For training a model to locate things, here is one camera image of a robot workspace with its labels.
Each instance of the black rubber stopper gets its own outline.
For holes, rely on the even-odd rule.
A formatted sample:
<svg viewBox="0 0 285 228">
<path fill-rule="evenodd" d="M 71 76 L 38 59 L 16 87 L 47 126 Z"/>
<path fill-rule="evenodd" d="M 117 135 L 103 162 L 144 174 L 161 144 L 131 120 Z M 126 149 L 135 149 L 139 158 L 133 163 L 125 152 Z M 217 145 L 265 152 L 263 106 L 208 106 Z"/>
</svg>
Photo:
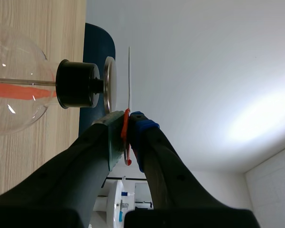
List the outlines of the black rubber stopper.
<svg viewBox="0 0 285 228">
<path fill-rule="evenodd" d="M 62 60 L 56 74 L 56 94 L 63 108 L 95 107 L 104 82 L 93 63 L 76 63 Z"/>
</svg>

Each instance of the wooden table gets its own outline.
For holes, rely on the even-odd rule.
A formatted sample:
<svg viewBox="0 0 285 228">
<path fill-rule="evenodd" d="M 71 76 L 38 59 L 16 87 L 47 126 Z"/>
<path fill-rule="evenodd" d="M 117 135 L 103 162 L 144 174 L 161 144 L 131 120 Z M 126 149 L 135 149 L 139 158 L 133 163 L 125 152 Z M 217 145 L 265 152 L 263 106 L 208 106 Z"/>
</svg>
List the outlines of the wooden table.
<svg viewBox="0 0 285 228">
<path fill-rule="evenodd" d="M 86 0 L 0 0 L 0 23 L 30 37 L 47 58 L 82 62 Z M 0 136 L 0 194 L 66 149 L 78 136 L 79 108 L 49 107 L 31 127 Z"/>
</svg>

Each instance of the white ceiling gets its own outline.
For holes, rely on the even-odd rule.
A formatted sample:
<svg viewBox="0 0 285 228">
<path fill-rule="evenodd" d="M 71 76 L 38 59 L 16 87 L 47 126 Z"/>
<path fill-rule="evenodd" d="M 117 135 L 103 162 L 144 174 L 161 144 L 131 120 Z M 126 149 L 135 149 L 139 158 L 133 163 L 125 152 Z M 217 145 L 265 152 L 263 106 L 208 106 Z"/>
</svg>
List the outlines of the white ceiling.
<svg viewBox="0 0 285 228">
<path fill-rule="evenodd" d="M 117 109 L 158 122 L 190 169 L 247 171 L 285 148 L 285 0 L 92 0 L 116 46 Z"/>
</svg>

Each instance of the thin wire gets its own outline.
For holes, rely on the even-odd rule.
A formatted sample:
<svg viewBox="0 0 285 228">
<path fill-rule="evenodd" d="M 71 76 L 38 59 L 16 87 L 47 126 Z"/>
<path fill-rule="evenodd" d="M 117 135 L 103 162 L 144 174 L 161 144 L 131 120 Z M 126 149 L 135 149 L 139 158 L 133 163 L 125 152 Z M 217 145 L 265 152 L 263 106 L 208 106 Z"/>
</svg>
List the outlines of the thin wire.
<svg viewBox="0 0 285 228">
<path fill-rule="evenodd" d="M 12 79 L 12 78 L 0 78 L 0 84 L 12 84 L 12 85 L 30 85 L 30 86 L 55 86 L 55 82 L 51 81 L 37 81 L 26 79 Z"/>
<path fill-rule="evenodd" d="M 130 52 L 131 52 L 131 47 L 129 47 L 129 57 L 128 57 L 128 108 L 130 109 Z"/>
</svg>

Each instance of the dark blue chair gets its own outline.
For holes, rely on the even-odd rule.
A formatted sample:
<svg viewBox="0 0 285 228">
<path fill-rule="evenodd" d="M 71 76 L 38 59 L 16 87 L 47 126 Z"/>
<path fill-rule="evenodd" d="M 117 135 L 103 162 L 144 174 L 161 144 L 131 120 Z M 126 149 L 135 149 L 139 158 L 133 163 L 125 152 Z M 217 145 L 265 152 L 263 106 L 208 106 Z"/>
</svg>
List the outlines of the dark blue chair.
<svg viewBox="0 0 285 228">
<path fill-rule="evenodd" d="M 111 56 L 115 59 L 115 44 L 112 37 L 102 28 L 86 23 L 84 43 L 84 63 L 94 63 L 99 68 L 100 79 L 103 79 L 105 59 Z M 104 95 L 99 95 L 95 108 L 80 108 L 79 135 L 92 122 L 105 116 Z"/>
</svg>

